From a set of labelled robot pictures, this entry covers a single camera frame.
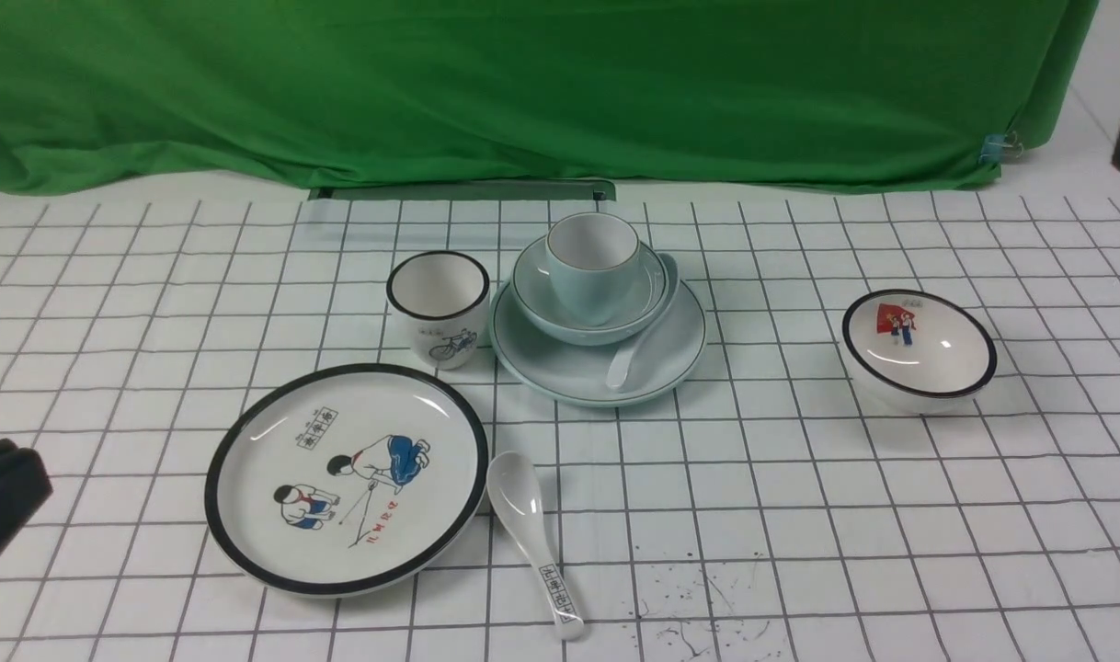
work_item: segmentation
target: light blue spoon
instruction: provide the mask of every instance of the light blue spoon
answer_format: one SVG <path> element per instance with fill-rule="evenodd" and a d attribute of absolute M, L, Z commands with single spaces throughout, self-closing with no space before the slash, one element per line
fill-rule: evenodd
<path fill-rule="evenodd" d="M 650 326 L 645 327 L 641 334 L 619 344 L 618 353 L 615 353 L 614 361 L 609 363 L 609 372 L 605 374 L 605 385 L 610 391 L 619 391 L 626 385 L 626 381 L 629 380 L 629 366 L 633 365 L 633 356 L 637 353 L 637 347 L 645 344 L 645 339 L 650 338 L 654 328 L 657 328 L 662 323 L 665 314 L 671 313 L 674 296 L 679 293 L 679 263 L 670 253 L 660 253 L 657 257 L 662 260 L 662 267 L 665 268 L 665 293 L 662 295 L 662 301 L 657 305 L 660 310 L 654 316 L 654 321 L 651 321 Z"/>

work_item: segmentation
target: light blue plate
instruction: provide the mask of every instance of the light blue plate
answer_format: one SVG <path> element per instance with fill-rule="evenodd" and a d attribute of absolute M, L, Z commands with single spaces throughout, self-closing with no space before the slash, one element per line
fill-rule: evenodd
<path fill-rule="evenodd" d="M 682 282 L 660 325 L 637 351 L 629 381 L 622 390 L 610 391 L 605 376 L 615 346 L 580 347 L 543 334 L 523 315 L 506 285 L 491 306 L 491 344 L 498 362 L 523 384 L 579 407 L 643 403 L 691 374 L 707 344 L 707 316 Z"/>

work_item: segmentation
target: light blue bowl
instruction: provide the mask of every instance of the light blue bowl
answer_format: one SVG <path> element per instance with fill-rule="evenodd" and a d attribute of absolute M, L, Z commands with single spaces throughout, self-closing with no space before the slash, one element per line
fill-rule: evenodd
<path fill-rule="evenodd" d="M 561 343 L 586 347 L 620 343 L 628 336 L 640 334 L 660 314 L 657 302 L 662 301 L 665 289 L 674 286 L 666 282 L 669 274 L 656 252 L 645 244 L 640 250 L 640 272 L 643 276 L 637 278 L 614 317 L 601 326 L 586 326 L 564 310 L 552 289 L 543 239 L 536 240 L 519 254 L 510 290 L 523 315 L 540 332 Z"/>

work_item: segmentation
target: black rim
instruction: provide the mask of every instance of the black rim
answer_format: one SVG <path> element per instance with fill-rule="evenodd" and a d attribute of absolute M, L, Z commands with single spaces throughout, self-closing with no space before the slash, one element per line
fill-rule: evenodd
<path fill-rule="evenodd" d="M 396 274 L 401 272 L 401 269 L 404 269 L 405 264 L 417 259 L 423 259 L 423 257 L 426 255 L 455 255 L 455 257 L 460 257 L 460 259 L 468 260 L 469 263 L 474 264 L 479 270 L 479 273 L 483 274 L 483 290 L 479 292 L 479 296 L 477 296 L 477 298 L 473 300 L 470 305 L 464 307 L 464 309 L 458 310 L 458 313 L 451 313 L 449 315 L 421 315 L 413 313 L 412 310 L 408 309 L 408 307 L 401 306 L 401 302 L 396 301 L 396 296 L 393 295 L 393 280 L 396 279 Z M 487 293 L 489 292 L 491 292 L 491 277 L 485 271 L 485 267 L 483 267 L 483 263 L 480 263 L 479 260 L 472 259 L 470 255 L 466 253 L 459 253 L 458 251 L 427 251 L 410 257 L 410 259 L 402 261 L 401 264 L 396 264 L 396 269 L 394 269 L 392 273 L 389 273 L 388 283 L 384 286 L 384 293 L 388 295 L 388 302 L 391 302 L 391 305 L 393 305 L 393 307 L 395 307 L 396 310 L 401 310 L 401 313 L 408 315 L 409 317 L 416 319 L 426 319 L 429 321 L 451 319 L 466 315 L 467 313 L 474 310 L 476 306 L 480 305 L 480 302 L 485 301 L 485 298 L 487 298 Z"/>
<path fill-rule="evenodd" d="M 940 301 L 942 302 L 942 305 L 950 307 L 950 309 L 955 310 L 955 313 L 959 313 L 961 317 L 963 317 L 964 319 L 968 319 L 969 324 L 972 324 L 972 326 L 977 328 L 978 334 L 981 335 L 981 338 L 984 339 L 986 348 L 989 348 L 989 365 L 984 366 L 984 374 L 981 374 L 980 380 L 973 382 L 971 386 L 967 386 L 956 391 L 925 391 L 922 389 L 913 389 L 913 386 L 900 384 L 895 380 L 889 380 L 889 377 L 885 376 L 885 374 L 878 372 L 878 370 L 876 370 L 875 367 L 871 367 L 870 363 L 867 363 L 867 361 L 864 360 L 861 353 L 855 349 L 855 341 L 851 341 L 850 338 L 850 318 L 853 318 L 855 310 L 858 310 L 858 307 L 865 305 L 868 300 L 878 297 L 887 297 L 889 295 L 904 295 L 911 297 L 918 297 L 923 299 L 931 299 L 933 301 Z M 936 297 L 935 295 L 930 295 L 927 292 L 918 292 L 918 290 L 877 290 L 876 292 L 870 292 L 869 295 L 862 295 L 862 297 L 859 297 L 858 300 L 853 302 L 853 305 L 850 305 L 849 309 L 846 309 L 846 315 L 842 316 L 842 342 L 846 343 L 846 349 L 850 353 L 851 356 L 855 357 L 855 361 L 858 361 L 859 365 L 862 365 L 862 367 L 865 367 L 867 372 L 869 372 L 870 374 L 875 374 L 875 377 L 878 377 L 880 382 L 884 382 L 885 384 L 892 384 L 896 389 L 899 389 L 902 391 L 912 394 L 924 395 L 924 398 L 961 398 L 961 395 L 968 395 L 970 393 L 979 391 L 981 386 L 983 386 L 987 382 L 989 382 L 989 380 L 992 380 L 993 373 L 997 372 L 998 369 L 997 347 L 993 347 L 993 339 L 989 338 L 989 333 L 984 330 L 984 327 L 981 326 L 980 321 L 977 321 L 977 319 L 973 316 L 969 315 L 968 313 L 964 313 L 963 307 L 956 306 L 954 305 L 954 302 L 945 298 Z"/>
<path fill-rule="evenodd" d="M 233 448 L 237 437 L 244 431 L 245 425 L 249 425 L 250 420 L 258 418 L 265 408 L 271 405 L 271 403 L 278 402 L 280 398 L 283 398 L 287 393 L 291 393 L 307 384 L 312 384 L 314 382 L 319 382 L 320 380 L 327 380 L 328 377 L 340 376 L 340 374 L 351 374 L 358 372 L 382 372 L 386 374 L 398 374 L 401 377 L 409 377 L 409 380 L 416 380 L 418 382 L 424 382 L 435 389 L 438 389 L 447 398 L 450 399 L 455 405 L 458 405 L 463 414 L 466 416 L 466 422 L 470 427 L 470 432 L 475 436 L 475 451 L 477 453 L 477 465 L 475 470 L 475 485 L 470 487 L 469 497 L 466 500 L 466 504 L 460 509 L 458 516 L 456 516 L 455 522 L 446 529 L 446 532 L 433 541 L 429 548 L 424 549 L 422 552 L 418 553 L 417 557 L 410 558 L 410 560 L 402 562 L 402 565 L 396 566 L 392 570 L 386 570 L 380 572 L 379 575 L 372 575 L 371 577 L 365 577 L 363 579 L 355 579 L 355 581 L 349 582 L 299 582 L 295 579 L 288 579 L 281 575 L 274 575 L 270 570 L 265 570 L 256 562 L 253 562 L 246 557 L 237 546 L 234 544 L 228 532 L 224 529 L 224 523 L 221 521 L 221 511 L 218 503 L 216 503 L 216 493 L 218 493 L 218 482 L 221 476 L 221 468 L 224 466 L 224 458 L 228 456 L 228 450 Z M 338 365 L 336 367 L 328 367 L 327 370 L 320 370 L 319 372 L 314 372 L 307 374 L 306 377 L 298 377 L 292 382 L 279 388 L 278 390 L 271 391 L 265 398 L 258 401 L 249 411 L 241 414 L 237 418 L 237 422 L 233 423 L 233 427 L 228 429 L 224 435 L 224 439 L 221 439 L 221 445 L 216 448 L 216 453 L 213 455 L 213 461 L 208 466 L 208 476 L 204 479 L 204 519 L 208 521 L 208 526 L 213 533 L 213 538 L 216 544 L 221 546 L 221 550 L 225 554 L 228 554 L 228 560 L 232 560 L 242 570 L 245 570 L 250 576 L 258 578 L 259 581 L 269 584 L 269 586 L 282 589 L 286 591 L 291 591 L 296 594 L 305 595 L 343 595 L 352 593 L 362 593 L 371 590 L 374 588 L 380 588 L 386 586 L 386 584 L 395 582 L 398 579 L 408 576 L 410 572 L 417 571 L 424 567 L 427 562 L 433 560 L 438 553 L 440 553 L 450 542 L 458 535 L 466 523 L 469 522 L 470 516 L 477 511 L 480 500 L 483 500 L 483 493 L 485 491 L 485 466 L 488 465 L 489 457 L 487 451 L 487 439 L 485 438 L 485 431 L 483 429 L 483 422 L 477 418 L 475 413 L 475 408 L 470 407 L 470 403 L 466 402 L 466 398 L 463 394 L 454 390 L 446 382 L 441 382 L 438 377 L 431 377 L 424 372 L 418 372 L 410 367 L 404 367 L 401 365 L 389 365 L 383 363 L 357 363 L 351 365 Z"/>

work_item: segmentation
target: cup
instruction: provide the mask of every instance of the cup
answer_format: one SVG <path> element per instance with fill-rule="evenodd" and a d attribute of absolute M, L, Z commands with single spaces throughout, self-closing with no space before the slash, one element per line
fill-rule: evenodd
<path fill-rule="evenodd" d="M 548 272 L 561 305 L 587 326 L 605 324 L 640 277 L 641 242 L 623 218 L 578 213 L 548 232 Z"/>
<path fill-rule="evenodd" d="M 413 353 L 442 370 L 475 355 L 491 307 L 491 277 L 472 257 L 429 251 L 396 264 L 388 302 Z"/>

